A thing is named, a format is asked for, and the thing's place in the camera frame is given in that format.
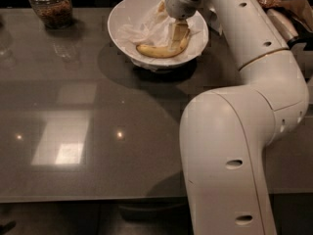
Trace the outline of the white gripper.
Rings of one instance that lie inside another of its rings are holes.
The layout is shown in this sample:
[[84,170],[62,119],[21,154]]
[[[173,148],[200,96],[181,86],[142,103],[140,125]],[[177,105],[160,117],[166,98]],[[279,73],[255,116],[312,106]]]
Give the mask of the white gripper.
[[167,14],[176,19],[171,25],[171,37],[169,46],[171,49],[176,49],[186,32],[189,30],[186,19],[192,17],[201,0],[162,0],[159,2],[157,11],[159,13],[167,11]]

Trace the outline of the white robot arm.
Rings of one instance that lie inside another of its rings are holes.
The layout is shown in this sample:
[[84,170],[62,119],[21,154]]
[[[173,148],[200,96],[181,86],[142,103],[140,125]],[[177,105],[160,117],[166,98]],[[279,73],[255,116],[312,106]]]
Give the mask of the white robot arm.
[[[201,0],[165,0],[174,19]],[[194,235],[277,235],[263,150],[296,128],[309,93],[289,47],[256,0],[210,0],[242,78],[203,92],[180,122]]]

